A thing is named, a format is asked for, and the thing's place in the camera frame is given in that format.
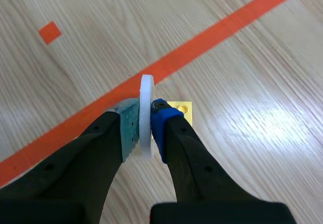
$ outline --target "yellow lego brick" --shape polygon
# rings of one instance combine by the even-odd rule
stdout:
[[[167,101],[167,103],[173,107],[184,113],[184,118],[188,121],[188,123],[193,126],[192,119],[192,102],[191,101]]]

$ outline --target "orange tape square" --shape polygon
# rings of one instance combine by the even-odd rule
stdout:
[[[51,21],[39,30],[39,35],[44,40],[44,42],[48,45],[56,38],[58,38],[61,35],[61,32],[58,29],[58,27],[55,25],[55,23]]]

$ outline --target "screw hole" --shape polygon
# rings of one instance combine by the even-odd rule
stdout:
[[[204,168],[204,170],[207,171],[207,172],[209,172],[209,173],[211,173],[213,171],[213,169],[210,166],[206,166]]]
[[[50,163],[50,164],[47,164],[46,167],[44,168],[44,170],[46,171],[50,171],[50,170],[53,170],[54,169],[54,164]]]

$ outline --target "blue gripper pad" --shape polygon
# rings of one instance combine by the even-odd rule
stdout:
[[[122,100],[113,106],[113,110],[108,111],[120,115],[122,161],[125,162],[139,140],[139,100],[136,98]]]

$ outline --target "lego stud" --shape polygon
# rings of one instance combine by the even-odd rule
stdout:
[[[182,112],[184,115],[186,115],[187,114],[187,112],[188,112],[188,107],[186,106],[186,105],[180,105],[180,106],[178,106],[177,107],[177,109],[180,111],[180,112]]]

